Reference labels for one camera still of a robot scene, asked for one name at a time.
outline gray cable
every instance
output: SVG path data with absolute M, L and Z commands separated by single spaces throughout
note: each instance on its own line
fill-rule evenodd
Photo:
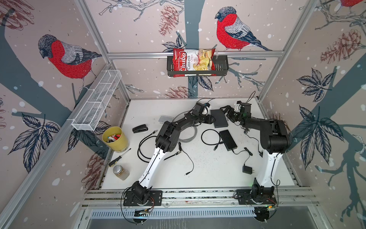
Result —
M 175 118 L 173 118 L 173 122 L 174 122 L 174 120 L 175 120 L 178 116 L 180 116 L 180 115 L 181 115 L 181 114 L 183 114 L 183 113 L 189 112 L 189 111 L 184 111 L 184 112 L 180 113 L 179 115 L 177 115 Z M 187 139 L 180 139 L 180 138 L 178 138 L 178 140 L 179 140 L 180 142 L 182 142 L 182 143 L 188 143 L 188 142 L 192 141 L 192 140 L 196 137 L 196 135 L 197 135 L 197 127 L 195 127 L 195 126 L 194 126 L 193 128 L 194 128 L 194 135 L 193 135 L 192 137 L 187 138 Z

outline screwdriver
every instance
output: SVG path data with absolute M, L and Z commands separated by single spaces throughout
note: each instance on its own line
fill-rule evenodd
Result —
M 122 158 L 123 155 L 125 155 L 128 151 L 130 151 L 131 148 L 129 148 L 126 152 L 124 152 L 121 156 L 117 157 L 116 159 L 114 159 L 113 161 L 111 161 L 108 165 L 109 167 L 112 167 L 115 163 L 117 163 L 117 161 L 119 161 L 119 159 Z

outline chip bag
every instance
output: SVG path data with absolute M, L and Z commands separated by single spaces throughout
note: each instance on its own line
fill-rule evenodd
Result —
M 207 71 L 215 70 L 212 57 L 215 49 L 179 49 L 173 50 L 173 66 L 174 71 Z M 179 74 L 180 76 L 196 76 L 196 74 Z

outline bird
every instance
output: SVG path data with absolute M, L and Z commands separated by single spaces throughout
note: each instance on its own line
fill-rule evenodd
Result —
M 338 14 L 338 11 L 342 8 L 342 6 L 345 6 L 345 7 L 349 7 L 350 12 L 347 15 L 350 15 L 350 14 L 354 14 L 355 13 L 355 12 L 352 12 L 351 11 L 352 6 L 354 6 L 354 5 L 362 2 L 363 0 L 329 0 L 329 1 L 325 2 L 325 3 L 323 3 L 323 5 L 328 4 L 328 3 L 331 3 L 332 1 L 339 1 L 340 2 L 339 8 L 338 8 L 338 6 L 336 6 L 336 8 L 338 8 L 338 9 L 337 10 L 334 9 L 334 10 L 336 10 L 336 13 L 335 14 Z
M 226 47 L 225 51 L 228 49 L 240 51 L 243 47 L 249 46 L 257 46 L 271 51 L 264 47 L 250 31 L 250 28 L 240 20 L 234 7 L 221 8 L 215 19 L 217 19 L 217 38 Z
M 82 79 L 92 71 L 92 65 L 101 54 L 91 52 L 78 45 L 69 45 L 57 40 L 55 36 L 46 34 L 38 41 L 38 48 L 42 58 L 48 57 L 49 61 L 66 77 L 72 79 Z

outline glass jar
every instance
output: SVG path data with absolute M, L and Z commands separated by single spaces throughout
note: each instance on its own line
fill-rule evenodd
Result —
M 130 173 L 125 169 L 123 168 L 122 166 L 120 165 L 115 165 L 113 167 L 113 173 L 118 177 L 120 178 L 121 180 L 126 180 L 126 178 L 130 175 Z

